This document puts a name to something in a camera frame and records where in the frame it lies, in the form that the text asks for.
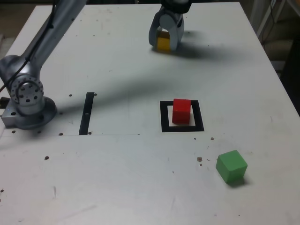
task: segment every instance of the cable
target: cable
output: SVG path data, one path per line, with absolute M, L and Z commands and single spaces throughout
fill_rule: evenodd
M 264 34 L 264 32 L 265 32 L 265 29 L 264 29 L 263 32 L 262 32 L 262 46 L 263 46 L 264 49 L 265 49 L 265 42 L 266 42 L 266 40 L 268 39 L 269 35 L 271 34 L 271 32 L 272 32 L 272 30 L 273 30 L 273 28 L 274 28 L 274 26 L 275 26 L 275 19 L 274 19 L 274 15 L 273 15 L 272 2 L 271 2 L 271 0 L 269 0 L 269 4 L 270 4 L 271 18 L 272 18 L 273 24 L 272 24 L 272 27 L 271 27 L 271 29 L 270 29 L 270 31 L 269 31 L 269 33 L 268 33 L 268 35 L 267 35 L 267 37 L 266 37 L 265 40 L 263 40 L 263 34 Z
M 43 31 L 42 35 L 39 37 L 39 39 L 37 40 L 37 42 L 35 43 L 35 45 L 33 46 L 31 52 L 29 53 L 28 57 L 25 58 L 25 62 L 23 63 L 23 65 L 14 73 L 14 75 L 12 75 L 5 83 L 4 85 L 0 88 L 0 93 L 9 85 L 9 83 L 15 79 L 15 77 L 20 73 L 20 71 L 27 65 L 27 63 L 30 61 L 31 56 L 33 55 L 33 53 L 36 51 L 36 49 L 39 47 L 39 45 L 41 44 L 42 40 L 44 39 L 47 31 L 51 28 L 53 28 L 52 22 L 54 19 L 54 9 L 55 9 L 55 0 L 53 0 L 52 3 L 52 10 L 51 10 L 51 14 L 49 17 L 49 21 L 47 26 L 45 27 L 45 30 Z

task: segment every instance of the table surface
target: table surface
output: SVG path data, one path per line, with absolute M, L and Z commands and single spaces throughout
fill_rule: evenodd
M 2 225 L 300 223 L 300 119 L 240 4 L 193 4 L 173 55 L 148 42 L 159 7 L 86 6 L 41 71 L 63 114 L 14 134 L 0 123 Z M 50 11 L 35 8 L 8 54 Z M 161 132 L 174 98 L 199 101 L 204 132 Z M 248 168 L 229 186 L 215 165 L 231 150 Z

